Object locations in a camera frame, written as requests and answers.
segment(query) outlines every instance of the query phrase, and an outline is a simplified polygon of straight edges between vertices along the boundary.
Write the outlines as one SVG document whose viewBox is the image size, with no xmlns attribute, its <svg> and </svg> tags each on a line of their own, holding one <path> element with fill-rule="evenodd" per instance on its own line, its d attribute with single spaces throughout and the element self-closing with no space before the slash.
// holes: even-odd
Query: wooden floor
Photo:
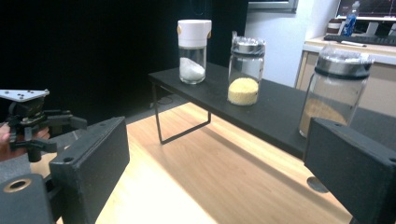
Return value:
<svg viewBox="0 0 396 224">
<path fill-rule="evenodd" d="M 160 114 L 171 136 L 206 119 L 186 104 Z M 303 163 L 230 123 L 162 146 L 154 117 L 127 126 L 131 162 L 97 223 L 348 223 L 330 193 L 306 185 Z"/>
</svg>

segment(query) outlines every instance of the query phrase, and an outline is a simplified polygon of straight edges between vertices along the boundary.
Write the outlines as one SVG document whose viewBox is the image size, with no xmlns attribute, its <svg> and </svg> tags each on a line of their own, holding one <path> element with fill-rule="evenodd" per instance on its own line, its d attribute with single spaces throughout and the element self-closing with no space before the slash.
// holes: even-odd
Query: clear glass container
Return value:
<svg viewBox="0 0 396 224">
<path fill-rule="evenodd" d="M 349 125 L 374 61 L 367 54 L 326 47 L 318 57 L 306 93 L 300 134 L 307 137 L 311 118 Z"/>
<path fill-rule="evenodd" d="M 205 79 L 206 46 L 211 36 L 212 21 L 182 20 L 177 22 L 179 77 L 187 84 Z"/>
<path fill-rule="evenodd" d="M 264 68 L 264 54 L 265 41 L 237 36 L 233 32 L 227 97 L 230 103 L 256 104 Z"/>
<path fill-rule="evenodd" d="M 205 79 L 206 47 L 183 48 L 179 46 L 180 80 L 188 84 L 197 84 Z"/>
</svg>

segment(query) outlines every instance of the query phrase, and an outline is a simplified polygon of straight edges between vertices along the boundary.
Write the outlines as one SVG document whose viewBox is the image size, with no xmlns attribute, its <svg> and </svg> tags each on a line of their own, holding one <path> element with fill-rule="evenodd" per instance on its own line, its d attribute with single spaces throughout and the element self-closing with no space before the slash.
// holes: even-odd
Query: metal lid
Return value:
<svg viewBox="0 0 396 224">
<path fill-rule="evenodd" d="M 374 59 L 367 53 L 325 47 L 320 53 L 315 72 L 339 79 L 364 79 L 370 75 Z"/>
<path fill-rule="evenodd" d="M 233 31 L 231 53 L 262 57 L 265 54 L 265 41 L 257 38 L 237 36 L 236 31 Z"/>
</svg>

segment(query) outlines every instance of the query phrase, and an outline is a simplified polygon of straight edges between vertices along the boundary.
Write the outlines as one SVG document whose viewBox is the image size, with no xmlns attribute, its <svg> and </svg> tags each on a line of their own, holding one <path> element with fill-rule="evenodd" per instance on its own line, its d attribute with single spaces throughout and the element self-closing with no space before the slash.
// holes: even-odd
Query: black backdrop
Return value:
<svg viewBox="0 0 396 224">
<path fill-rule="evenodd" d="M 147 74 L 178 66 L 178 20 L 212 20 L 207 59 L 228 66 L 247 10 L 244 0 L 1 0 L 0 90 L 49 89 L 46 109 L 89 123 L 128 116 L 151 102 Z M 1 119 L 9 104 L 0 99 Z"/>
</svg>

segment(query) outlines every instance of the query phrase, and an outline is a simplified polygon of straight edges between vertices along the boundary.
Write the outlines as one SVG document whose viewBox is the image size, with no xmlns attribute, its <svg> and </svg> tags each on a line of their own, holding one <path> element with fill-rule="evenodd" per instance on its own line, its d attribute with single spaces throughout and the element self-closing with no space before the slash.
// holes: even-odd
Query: salt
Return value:
<svg viewBox="0 0 396 224">
<path fill-rule="evenodd" d="M 201 81 L 205 77 L 205 69 L 198 63 L 180 58 L 180 78 L 187 81 Z"/>
</svg>

